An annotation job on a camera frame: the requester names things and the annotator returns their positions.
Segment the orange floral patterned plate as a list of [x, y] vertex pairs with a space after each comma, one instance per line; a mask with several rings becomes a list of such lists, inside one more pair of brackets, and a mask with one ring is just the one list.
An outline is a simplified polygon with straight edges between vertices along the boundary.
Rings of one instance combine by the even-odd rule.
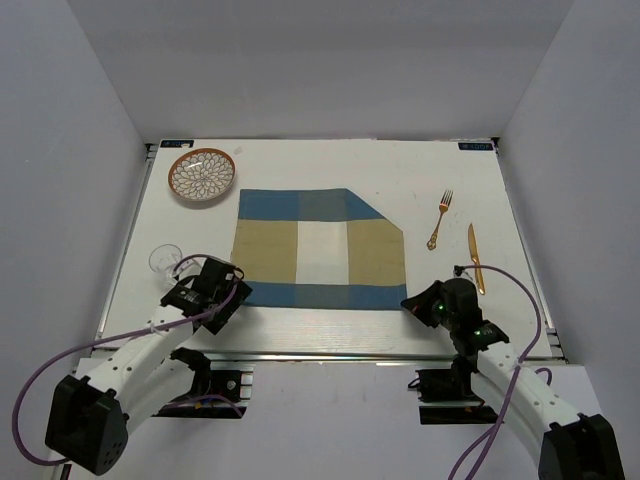
[[172, 196], [189, 203], [218, 200], [232, 188], [237, 175], [233, 158], [215, 148], [199, 148], [176, 159], [168, 170]]

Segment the blue beige checked placemat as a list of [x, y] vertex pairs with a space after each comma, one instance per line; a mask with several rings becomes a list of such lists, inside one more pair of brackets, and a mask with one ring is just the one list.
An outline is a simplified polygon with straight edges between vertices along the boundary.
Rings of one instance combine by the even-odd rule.
[[253, 307], [393, 311], [407, 296], [403, 232], [343, 188], [242, 190], [231, 261]]

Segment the gold knife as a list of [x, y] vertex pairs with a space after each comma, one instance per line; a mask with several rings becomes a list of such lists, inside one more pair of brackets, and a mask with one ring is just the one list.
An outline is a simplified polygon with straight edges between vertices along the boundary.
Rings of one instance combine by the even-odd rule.
[[481, 262], [479, 259], [475, 229], [472, 223], [470, 223], [468, 227], [468, 247], [469, 247], [471, 261], [475, 266], [474, 276], [475, 276], [475, 283], [476, 283], [477, 290], [481, 295], [485, 295], [486, 288], [485, 288], [484, 276], [483, 276], [482, 269], [479, 267]]

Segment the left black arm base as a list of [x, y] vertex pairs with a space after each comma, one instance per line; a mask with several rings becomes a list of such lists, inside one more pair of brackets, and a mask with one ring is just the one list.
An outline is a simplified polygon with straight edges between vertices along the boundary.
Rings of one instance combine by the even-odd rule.
[[163, 407], [156, 417], [240, 420], [249, 406], [254, 366], [239, 362], [214, 362], [187, 394]]

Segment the clear drinking glass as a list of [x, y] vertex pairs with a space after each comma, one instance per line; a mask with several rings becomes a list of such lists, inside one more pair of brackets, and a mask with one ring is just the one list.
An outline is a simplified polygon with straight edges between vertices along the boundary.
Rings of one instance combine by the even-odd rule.
[[173, 286], [175, 284], [173, 269], [182, 258], [182, 250], [178, 246], [163, 244], [151, 252], [148, 265], [163, 285]]

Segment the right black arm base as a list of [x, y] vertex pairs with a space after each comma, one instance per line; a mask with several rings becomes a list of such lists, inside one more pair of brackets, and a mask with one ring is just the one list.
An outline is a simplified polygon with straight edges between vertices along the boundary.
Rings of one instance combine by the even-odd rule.
[[494, 410], [477, 395], [466, 393], [449, 369], [422, 369], [415, 372], [407, 388], [418, 396], [421, 425], [492, 425]]

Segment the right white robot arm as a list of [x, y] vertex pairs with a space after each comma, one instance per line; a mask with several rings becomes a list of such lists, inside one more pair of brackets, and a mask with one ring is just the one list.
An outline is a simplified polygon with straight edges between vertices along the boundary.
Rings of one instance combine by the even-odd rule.
[[422, 324], [448, 331], [457, 352], [453, 390], [479, 397], [497, 414], [496, 424], [527, 449], [539, 478], [624, 478], [611, 424], [570, 405], [520, 361], [506, 333], [484, 318], [471, 281], [436, 281], [401, 306]]

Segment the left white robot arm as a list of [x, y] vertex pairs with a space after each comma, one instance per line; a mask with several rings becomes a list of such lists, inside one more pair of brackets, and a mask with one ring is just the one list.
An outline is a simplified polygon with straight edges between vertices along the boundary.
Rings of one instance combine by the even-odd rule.
[[84, 376], [58, 383], [46, 446], [103, 475], [156, 414], [206, 404], [234, 408], [234, 401], [211, 390], [210, 359], [184, 344], [200, 331], [219, 333], [251, 292], [239, 267], [212, 257], [198, 273], [176, 276], [140, 334]]

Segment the gold fork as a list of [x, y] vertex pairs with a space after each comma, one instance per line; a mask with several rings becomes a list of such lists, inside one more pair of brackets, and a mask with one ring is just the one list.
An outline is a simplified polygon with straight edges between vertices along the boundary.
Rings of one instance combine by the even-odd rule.
[[441, 197], [441, 200], [438, 206], [439, 217], [438, 217], [437, 223], [435, 224], [433, 232], [431, 233], [431, 236], [426, 243], [427, 249], [429, 251], [433, 251], [437, 247], [437, 240], [438, 240], [441, 222], [443, 220], [444, 215], [448, 212], [450, 208], [452, 197], [453, 197], [453, 191], [450, 189], [445, 190]]

